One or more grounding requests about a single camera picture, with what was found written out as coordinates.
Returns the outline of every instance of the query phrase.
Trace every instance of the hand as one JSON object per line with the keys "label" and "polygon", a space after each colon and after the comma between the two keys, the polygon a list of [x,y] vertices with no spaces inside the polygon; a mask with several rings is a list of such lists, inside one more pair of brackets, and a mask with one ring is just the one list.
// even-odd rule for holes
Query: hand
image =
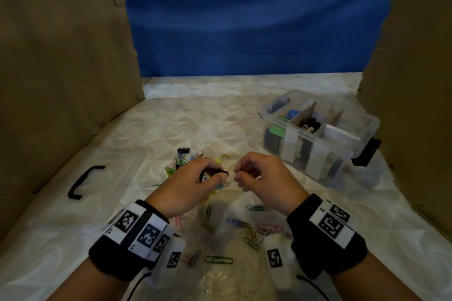
{"label": "hand", "polygon": [[168,219],[190,211],[227,179],[226,173],[218,173],[200,183],[201,172],[209,168],[223,170],[221,165],[208,157],[189,161],[173,172],[146,201]]}
{"label": "hand", "polygon": [[268,207],[288,216],[309,193],[284,163],[271,155],[249,152],[234,168],[234,181],[253,191]]}

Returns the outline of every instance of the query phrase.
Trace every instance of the black wristband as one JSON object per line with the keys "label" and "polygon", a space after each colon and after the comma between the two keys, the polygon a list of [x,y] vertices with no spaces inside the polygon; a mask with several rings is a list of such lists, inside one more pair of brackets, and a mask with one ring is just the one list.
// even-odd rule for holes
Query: black wristband
{"label": "black wristband", "polygon": [[133,239],[143,229],[146,221],[152,214],[155,214],[169,223],[167,218],[147,202],[137,200],[135,203],[145,208],[146,211],[128,231],[121,244],[116,243],[106,235],[102,235],[88,252],[90,260],[99,271],[106,275],[115,276],[124,282],[132,281],[144,267],[147,267],[149,270],[154,269],[158,262],[158,258],[155,261],[150,261],[141,258],[128,249]]}
{"label": "black wristband", "polygon": [[[353,233],[345,248],[334,240],[334,235],[337,235],[342,228],[347,227],[346,230],[351,233],[343,219],[334,217],[331,213],[326,212],[327,210],[325,211],[325,217],[334,218],[333,221],[340,228],[333,236],[323,231],[321,226],[310,221],[322,203],[323,200],[320,197],[312,194],[287,217],[287,223],[294,238],[292,250],[303,272],[310,279],[317,278],[322,270],[329,275],[334,275],[350,269],[359,264],[367,255],[366,242],[356,232]],[[348,215],[339,207],[332,206]]]}

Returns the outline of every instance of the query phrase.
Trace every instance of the plastic storage box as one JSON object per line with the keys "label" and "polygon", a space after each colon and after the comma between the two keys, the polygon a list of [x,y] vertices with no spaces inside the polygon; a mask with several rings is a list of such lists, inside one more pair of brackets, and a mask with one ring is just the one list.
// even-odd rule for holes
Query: plastic storage box
{"label": "plastic storage box", "polygon": [[263,107],[263,147],[328,185],[347,159],[358,157],[380,120],[316,95],[292,90]]}

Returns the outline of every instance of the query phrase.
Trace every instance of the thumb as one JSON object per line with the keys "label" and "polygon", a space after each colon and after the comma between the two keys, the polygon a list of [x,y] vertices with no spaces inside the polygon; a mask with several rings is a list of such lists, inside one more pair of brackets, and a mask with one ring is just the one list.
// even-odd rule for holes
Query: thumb
{"label": "thumb", "polygon": [[201,186],[206,190],[215,190],[220,184],[223,184],[226,179],[226,173],[217,173],[211,176],[207,181],[202,182]]}
{"label": "thumb", "polygon": [[251,191],[254,191],[256,187],[259,185],[260,181],[250,176],[248,173],[244,171],[240,171],[235,174],[235,181],[241,182]]}

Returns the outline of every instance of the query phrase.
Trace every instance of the wristband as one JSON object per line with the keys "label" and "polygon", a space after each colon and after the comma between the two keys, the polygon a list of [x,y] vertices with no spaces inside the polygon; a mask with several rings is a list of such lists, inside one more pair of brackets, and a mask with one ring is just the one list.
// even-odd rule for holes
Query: wristband
{"label": "wristband", "polygon": [[359,264],[367,255],[366,242],[350,223],[350,215],[330,201],[310,195],[287,217],[294,251],[305,275],[317,278]]}
{"label": "wristband", "polygon": [[152,270],[175,232],[168,219],[143,200],[113,217],[89,249],[89,258],[107,275],[130,282],[144,268]]}

